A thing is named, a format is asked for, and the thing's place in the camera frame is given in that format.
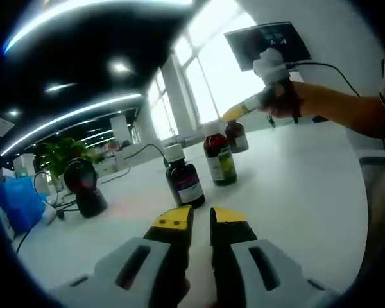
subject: gray gripper housing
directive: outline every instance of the gray gripper housing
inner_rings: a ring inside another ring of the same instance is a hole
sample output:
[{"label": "gray gripper housing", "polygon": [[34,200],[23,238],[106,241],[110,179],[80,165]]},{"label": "gray gripper housing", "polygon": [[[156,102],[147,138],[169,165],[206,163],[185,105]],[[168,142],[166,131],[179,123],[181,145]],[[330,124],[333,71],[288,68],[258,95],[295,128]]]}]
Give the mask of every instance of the gray gripper housing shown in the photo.
[{"label": "gray gripper housing", "polygon": [[66,283],[50,295],[65,307],[154,307],[153,289],[169,249],[170,244],[134,237],[98,261],[93,275]]},{"label": "gray gripper housing", "polygon": [[267,240],[231,245],[243,280],[246,308],[328,307],[338,294],[302,275],[293,259]]}]

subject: ceiling light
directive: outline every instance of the ceiling light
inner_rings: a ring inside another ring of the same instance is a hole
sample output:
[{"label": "ceiling light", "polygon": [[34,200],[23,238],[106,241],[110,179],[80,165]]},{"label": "ceiling light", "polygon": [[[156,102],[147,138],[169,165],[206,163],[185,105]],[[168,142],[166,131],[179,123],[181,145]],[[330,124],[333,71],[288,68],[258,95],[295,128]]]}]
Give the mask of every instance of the ceiling light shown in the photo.
[{"label": "ceiling light", "polygon": [[125,66],[125,64],[122,61],[113,61],[110,63],[110,70],[113,73],[124,73],[124,72],[130,72],[131,70]]},{"label": "ceiling light", "polygon": [[105,139],[105,140],[102,140],[102,141],[99,141],[99,142],[96,142],[96,143],[93,143],[93,144],[90,144],[89,146],[86,146],[86,148],[89,148],[91,146],[95,146],[96,144],[100,144],[100,143],[103,143],[103,142],[106,142],[106,141],[110,141],[114,139],[114,137],[111,137],[111,138],[108,138],[108,139]]},{"label": "ceiling light", "polygon": [[87,124],[87,123],[90,123],[90,122],[94,122],[95,120],[85,120],[83,122],[80,122],[78,123],[77,125],[80,125],[80,124]]},{"label": "ceiling light", "polygon": [[17,139],[15,142],[13,142],[11,145],[9,145],[9,147],[7,147],[3,152],[1,152],[0,156],[5,155],[12,148],[14,148],[16,145],[18,145],[23,140],[26,140],[28,137],[30,137],[30,136],[34,135],[35,133],[45,129],[48,126],[51,126],[51,125],[53,125],[53,124],[55,124],[57,122],[63,121],[64,119],[67,119],[69,117],[75,116],[76,114],[80,114],[82,112],[86,112],[86,111],[89,111],[89,110],[92,110],[92,109],[95,109],[95,108],[99,108],[99,107],[102,107],[102,106],[105,106],[105,105],[108,105],[108,104],[118,103],[120,101],[125,101],[125,100],[131,99],[131,98],[139,98],[140,96],[141,96],[141,94],[139,94],[139,93],[130,94],[130,95],[126,95],[126,96],[121,96],[119,98],[113,98],[113,99],[109,99],[107,101],[102,101],[101,103],[96,103],[96,104],[93,104],[93,105],[89,105],[87,107],[83,107],[83,108],[77,109],[75,111],[69,112],[68,114],[62,115],[61,117],[58,117],[58,118],[56,118],[56,119],[54,119],[54,120],[52,120],[50,122],[47,122],[46,124],[43,124],[42,126],[39,126],[35,130],[32,130],[30,133],[27,133],[26,135],[22,136],[20,139]]},{"label": "ceiling light", "polygon": [[105,133],[111,133],[112,131],[113,131],[113,130],[106,130],[105,132],[97,133],[97,134],[95,134],[95,135],[93,135],[93,136],[84,138],[84,139],[82,139],[82,140],[80,140],[80,141],[86,141],[86,140],[92,139],[92,138],[94,138],[94,137],[104,135]]},{"label": "ceiling light", "polygon": [[[193,0],[161,0],[160,3],[168,3],[180,6],[189,6],[192,5]],[[55,17],[62,15],[64,13],[77,10],[86,6],[97,5],[101,3],[112,3],[112,2],[130,2],[130,0],[75,0],[75,1],[66,1],[60,3],[59,5],[54,5],[54,7],[49,8],[44,11],[39,16],[35,17],[29,23],[27,23],[21,30],[19,30],[14,37],[9,41],[9,43],[3,48],[4,54],[8,52],[8,50],[16,44],[20,39],[25,37],[29,32],[37,29],[39,26],[45,24],[46,22],[54,19]]]},{"label": "ceiling light", "polygon": [[66,83],[64,85],[54,85],[54,86],[52,86],[50,88],[47,88],[44,92],[45,93],[57,92],[57,91],[59,91],[61,89],[68,88],[68,87],[71,87],[71,86],[76,85],[76,84],[77,83],[73,82],[73,83]]}]

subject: ceiling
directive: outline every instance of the ceiling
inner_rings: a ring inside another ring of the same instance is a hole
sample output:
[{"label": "ceiling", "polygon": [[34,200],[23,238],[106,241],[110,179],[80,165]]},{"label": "ceiling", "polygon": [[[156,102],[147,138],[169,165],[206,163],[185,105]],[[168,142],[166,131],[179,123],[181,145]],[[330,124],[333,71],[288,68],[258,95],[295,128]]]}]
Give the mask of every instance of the ceiling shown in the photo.
[{"label": "ceiling", "polygon": [[[50,0],[46,9],[60,2]],[[68,112],[126,94],[144,95],[155,71],[166,61],[181,27],[204,2],[195,0],[191,6],[171,6],[159,4],[158,0],[115,0],[80,8],[41,25],[3,55],[9,37],[45,10],[40,7],[37,11],[41,2],[36,2],[33,17],[26,16],[32,7],[29,1],[0,1],[0,117],[15,124],[0,137],[0,153],[24,134]],[[123,61],[131,72],[112,74],[108,65],[112,60]],[[67,83],[73,85],[58,92],[45,92],[54,84]],[[0,165],[11,162],[17,153],[23,153],[23,149],[48,135],[53,136],[46,142],[61,135],[80,140],[88,136],[89,130],[107,127],[109,118],[104,117],[54,135],[103,114],[123,110],[128,123],[133,124],[143,101],[144,98],[129,99],[60,121],[0,157]],[[11,110],[18,114],[12,116]]]}]

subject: led light strip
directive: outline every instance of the led light strip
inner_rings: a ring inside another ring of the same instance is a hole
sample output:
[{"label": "led light strip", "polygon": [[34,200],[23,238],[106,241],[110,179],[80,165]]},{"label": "led light strip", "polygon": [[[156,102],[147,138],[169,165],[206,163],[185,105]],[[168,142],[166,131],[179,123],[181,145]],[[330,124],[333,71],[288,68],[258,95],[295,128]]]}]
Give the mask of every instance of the led light strip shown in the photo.
[{"label": "led light strip", "polygon": [[86,148],[89,148],[91,146],[95,146],[96,144],[100,144],[100,143],[103,143],[103,142],[106,142],[106,141],[110,141],[112,139],[114,139],[115,137],[111,137],[111,138],[108,138],[108,139],[105,139],[105,140],[102,140],[102,141],[99,141],[99,142],[96,142],[96,143],[93,143],[93,144],[90,144],[89,146],[86,146]]},{"label": "led light strip", "polygon": [[77,83],[74,82],[74,83],[66,83],[65,85],[55,85],[45,90],[45,93],[56,92],[64,88],[72,87],[73,85],[76,85],[76,84]]},{"label": "led light strip", "polygon": [[95,108],[98,108],[98,107],[101,107],[101,106],[105,106],[105,105],[108,105],[108,104],[112,104],[112,103],[118,103],[120,101],[125,101],[127,99],[131,99],[131,98],[139,98],[141,96],[141,94],[137,93],[137,94],[130,94],[130,95],[127,95],[127,96],[121,96],[119,98],[114,98],[114,99],[109,99],[108,101],[102,101],[101,103],[96,103],[96,104],[93,104],[93,105],[90,105],[90,106],[87,106],[87,107],[83,107],[83,108],[80,108],[80,109],[77,109],[73,112],[69,112],[68,114],[65,114],[65,115],[62,115],[61,117],[58,117],[50,122],[47,122],[46,124],[43,124],[42,126],[36,128],[35,130],[32,130],[30,133],[27,133],[26,135],[24,135],[23,137],[21,137],[20,139],[16,140],[15,142],[13,142],[11,145],[9,145],[9,147],[7,147],[3,152],[1,152],[0,156],[4,156],[6,155],[12,148],[14,148],[16,145],[18,145],[20,142],[22,142],[23,140],[26,140],[28,137],[34,135],[35,133],[45,129],[46,127],[50,126],[50,125],[53,125],[57,122],[60,122],[64,119],[67,119],[69,117],[72,117],[72,116],[75,116],[76,114],[80,114],[82,112],[86,112],[86,111],[89,111],[89,110],[92,110],[92,109],[95,109]]},{"label": "led light strip", "polygon": [[94,137],[104,135],[105,133],[110,133],[110,132],[112,132],[112,131],[113,131],[113,130],[106,130],[105,132],[97,133],[97,134],[95,134],[95,135],[93,135],[93,136],[84,138],[84,139],[82,139],[82,140],[80,140],[80,141],[86,141],[86,140],[92,139],[92,138],[94,138]]},{"label": "led light strip", "polygon": [[[189,6],[193,2],[193,0],[144,0],[143,2],[146,3],[168,3],[168,4],[175,4],[180,6]],[[112,2],[132,2],[131,0],[70,0],[63,2],[57,6],[54,6],[48,10],[46,10],[44,13],[40,14],[36,18],[34,18],[31,22],[29,22],[27,25],[25,25],[20,31],[17,32],[17,34],[9,41],[6,47],[4,47],[4,54],[7,53],[7,51],[20,39],[25,37],[29,32],[33,31],[34,29],[38,28],[39,26],[45,24],[46,22],[50,21],[51,19],[54,19],[55,17],[62,15],[64,13],[77,10],[79,8],[84,8],[86,6],[93,6],[97,4],[103,4],[103,3],[112,3]]]}]

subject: potted plant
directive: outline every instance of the potted plant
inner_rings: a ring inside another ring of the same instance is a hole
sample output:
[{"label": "potted plant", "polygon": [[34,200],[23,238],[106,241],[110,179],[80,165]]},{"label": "potted plant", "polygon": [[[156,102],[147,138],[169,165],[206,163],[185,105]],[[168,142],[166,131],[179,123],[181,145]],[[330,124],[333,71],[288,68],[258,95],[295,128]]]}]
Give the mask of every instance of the potted plant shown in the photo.
[{"label": "potted plant", "polygon": [[81,157],[92,162],[92,157],[89,155],[90,149],[86,148],[83,142],[75,141],[73,138],[61,138],[57,143],[45,143],[44,145],[46,147],[41,163],[50,163],[51,178],[61,180],[66,189],[62,175],[70,160]]},{"label": "potted plant", "polygon": [[94,156],[94,163],[95,164],[100,164],[105,160],[105,154],[100,153]]}]

